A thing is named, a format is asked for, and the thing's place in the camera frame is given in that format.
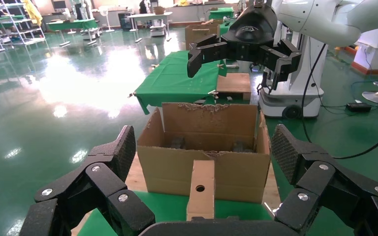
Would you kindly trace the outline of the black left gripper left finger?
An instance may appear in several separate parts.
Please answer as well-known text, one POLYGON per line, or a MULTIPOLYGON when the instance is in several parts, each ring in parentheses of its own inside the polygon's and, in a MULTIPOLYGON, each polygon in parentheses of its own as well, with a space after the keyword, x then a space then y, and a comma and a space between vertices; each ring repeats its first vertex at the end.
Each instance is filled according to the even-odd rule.
POLYGON ((84 216, 99 211, 119 236, 137 236, 154 213, 126 185, 136 153, 134 129, 94 147, 73 171, 40 188, 20 230, 22 236, 69 236, 84 216))

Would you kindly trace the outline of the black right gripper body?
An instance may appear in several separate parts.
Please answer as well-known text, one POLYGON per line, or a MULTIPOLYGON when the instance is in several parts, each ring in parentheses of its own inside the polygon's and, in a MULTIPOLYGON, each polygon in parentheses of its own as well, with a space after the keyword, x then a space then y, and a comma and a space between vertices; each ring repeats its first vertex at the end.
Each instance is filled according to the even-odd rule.
POLYGON ((261 47, 272 47, 277 16, 270 3, 248 6, 221 36, 226 43, 226 59, 259 62, 261 47))

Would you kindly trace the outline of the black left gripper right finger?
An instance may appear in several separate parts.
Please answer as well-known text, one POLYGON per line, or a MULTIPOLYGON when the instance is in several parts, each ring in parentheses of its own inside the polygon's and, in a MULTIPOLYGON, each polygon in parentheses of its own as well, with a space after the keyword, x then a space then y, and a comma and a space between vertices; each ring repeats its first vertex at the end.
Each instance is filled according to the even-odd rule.
POLYGON ((322 147, 296 139, 276 126, 271 153, 293 190, 275 220, 298 235, 310 228, 322 207, 333 211, 356 236, 378 236, 378 182, 339 164, 322 147))

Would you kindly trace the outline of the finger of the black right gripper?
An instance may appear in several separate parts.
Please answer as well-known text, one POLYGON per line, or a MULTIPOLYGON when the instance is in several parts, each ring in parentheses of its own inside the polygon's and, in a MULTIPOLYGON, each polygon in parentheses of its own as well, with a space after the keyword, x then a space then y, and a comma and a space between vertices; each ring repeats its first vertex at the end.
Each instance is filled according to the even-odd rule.
POLYGON ((267 86, 270 91, 276 90, 279 82, 286 82, 290 73, 297 71, 301 52, 288 40, 281 39, 276 47, 260 47, 260 65, 269 70, 267 80, 272 84, 267 86))
POLYGON ((202 64, 225 59, 227 42, 221 42, 216 34, 205 36, 189 45, 187 75, 193 78, 202 64))

